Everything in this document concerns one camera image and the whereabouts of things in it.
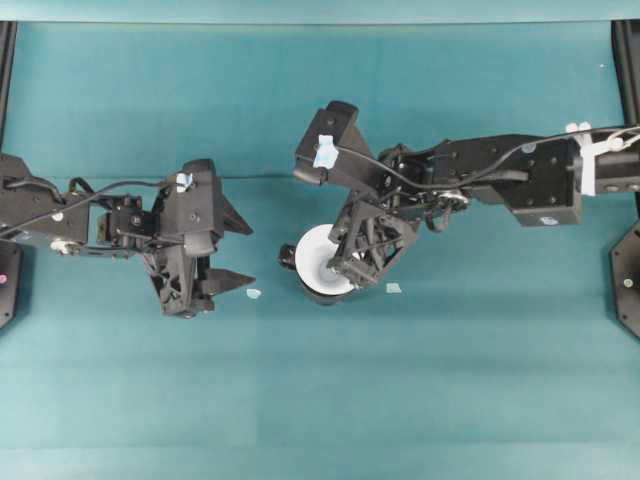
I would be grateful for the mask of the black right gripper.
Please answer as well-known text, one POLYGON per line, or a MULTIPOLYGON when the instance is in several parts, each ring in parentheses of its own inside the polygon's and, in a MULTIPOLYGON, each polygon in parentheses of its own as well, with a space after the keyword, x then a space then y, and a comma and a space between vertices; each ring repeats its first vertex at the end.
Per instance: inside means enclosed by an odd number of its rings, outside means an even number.
POLYGON ((364 200, 347 201, 328 239, 337 245, 328 268, 364 289, 376 285, 414 244, 414 226, 364 200))

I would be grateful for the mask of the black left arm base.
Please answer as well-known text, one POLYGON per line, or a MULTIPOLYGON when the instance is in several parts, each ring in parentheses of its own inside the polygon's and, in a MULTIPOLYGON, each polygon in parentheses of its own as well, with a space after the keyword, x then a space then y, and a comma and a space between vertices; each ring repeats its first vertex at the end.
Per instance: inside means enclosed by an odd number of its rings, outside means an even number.
POLYGON ((1 242, 0 326, 5 327, 15 317, 18 287, 23 259, 22 248, 12 242, 1 242))

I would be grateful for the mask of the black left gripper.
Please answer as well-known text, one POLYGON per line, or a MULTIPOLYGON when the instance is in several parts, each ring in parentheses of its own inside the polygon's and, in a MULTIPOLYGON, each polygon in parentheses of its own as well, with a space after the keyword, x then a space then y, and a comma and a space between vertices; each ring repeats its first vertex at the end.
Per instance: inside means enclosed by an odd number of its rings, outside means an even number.
MULTIPOLYGON (((223 196, 223 227, 224 232, 253 233, 226 196, 223 196)), ((214 296, 255 282, 252 276, 209 268, 209 256, 190 257, 182 246, 144 253, 142 262, 158 297, 161 312, 166 316, 192 318, 199 313, 212 312, 215 309, 214 296)))

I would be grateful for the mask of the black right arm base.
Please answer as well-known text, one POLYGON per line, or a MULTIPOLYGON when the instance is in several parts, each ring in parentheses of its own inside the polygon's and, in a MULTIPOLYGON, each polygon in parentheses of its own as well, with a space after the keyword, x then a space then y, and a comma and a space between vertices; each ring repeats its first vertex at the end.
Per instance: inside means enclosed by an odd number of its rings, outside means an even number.
POLYGON ((639 234, 636 222, 609 253, 616 316, 636 338, 640 335, 639 234))

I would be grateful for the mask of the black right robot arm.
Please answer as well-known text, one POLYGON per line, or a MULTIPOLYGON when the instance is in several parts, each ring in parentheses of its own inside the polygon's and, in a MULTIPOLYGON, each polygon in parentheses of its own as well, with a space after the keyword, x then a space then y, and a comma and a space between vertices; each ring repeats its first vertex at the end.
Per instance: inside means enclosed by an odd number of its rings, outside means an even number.
POLYGON ((523 226, 576 224, 584 195, 631 191, 639 183, 639 128, 585 124, 551 137, 498 135, 422 151, 398 144, 372 158, 366 190, 350 192, 329 234, 327 267, 356 289, 379 282, 425 226, 442 233, 474 201, 503 205, 523 226))

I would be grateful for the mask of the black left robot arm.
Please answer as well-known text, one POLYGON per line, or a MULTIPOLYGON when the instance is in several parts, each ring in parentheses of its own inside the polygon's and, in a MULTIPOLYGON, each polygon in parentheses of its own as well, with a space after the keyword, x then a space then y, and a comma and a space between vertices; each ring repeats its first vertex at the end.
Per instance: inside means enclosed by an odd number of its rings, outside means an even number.
POLYGON ((1 157, 1 240, 43 244, 62 256, 140 257, 161 311, 191 318, 215 308, 215 296, 254 283, 254 278, 214 268, 211 257, 228 232, 252 229, 223 193, 210 159, 186 162, 151 183, 150 209, 139 196, 117 195, 115 182, 99 190, 75 177, 60 191, 33 175, 22 158, 1 157))

